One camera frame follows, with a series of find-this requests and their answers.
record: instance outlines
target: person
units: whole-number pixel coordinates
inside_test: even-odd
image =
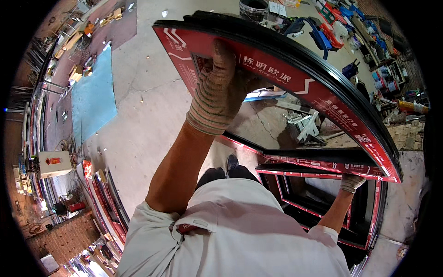
[[[186,120],[129,224],[117,276],[349,276],[337,245],[355,190],[365,179],[343,174],[339,193],[305,232],[275,197],[228,158],[198,173],[214,141],[246,94],[263,81],[236,69],[234,54],[213,43]]]

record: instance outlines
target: striped work glove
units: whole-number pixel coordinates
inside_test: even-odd
[[[189,124],[205,134],[221,135],[234,120],[246,95],[270,86],[250,72],[235,68],[235,55],[216,39],[212,63],[201,71],[191,107],[186,113]]]
[[[365,177],[361,177],[353,174],[343,173],[342,175],[342,183],[340,184],[340,188],[344,191],[348,191],[350,193],[355,193],[355,191],[366,181]]]

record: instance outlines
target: fire extinguisher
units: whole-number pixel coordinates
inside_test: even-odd
[[[69,205],[69,206],[68,206],[68,210],[69,210],[71,213],[73,213],[73,212],[75,212],[75,211],[78,211],[78,210],[84,209],[85,207],[86,207],[86,205],[85,205],[84,202],[79,202],[79,203],[75,203],[75,204]]]

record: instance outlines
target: brick wall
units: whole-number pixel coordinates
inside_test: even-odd
[[[92,220],[92,211],[83,212],[26,240],[36,258],[51,253],[55,261],[65,264],[100,237]]]
[[[383,17],[385,20],[392,23],[392,30],[406,38],[400,29],[400,27],[395,22],[395,19],[392,17],[392,15],[383,7],[383,5],[377,1],[377,0],[358,0],[358,8],[366,15],[370,16],[378,16]],[[392,42],[392,38],[385,35],[385,39]],[[417,60],[414,59],[412,61],[402,62],[400,60],[397,60],[399,65],[404,65],[406,68],[406,71],[408,72],[409,76],[409,83],[404,86],[401,93],[405,93],[408,90],[416,90],[416,89],[425,89],[426,85],[424,83],[423,74],[420,69],[420,65],[418,64]]]

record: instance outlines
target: white electrical box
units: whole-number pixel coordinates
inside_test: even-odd
[[[72,170],[68,151],[39,152],[41,178],[68,174]]]

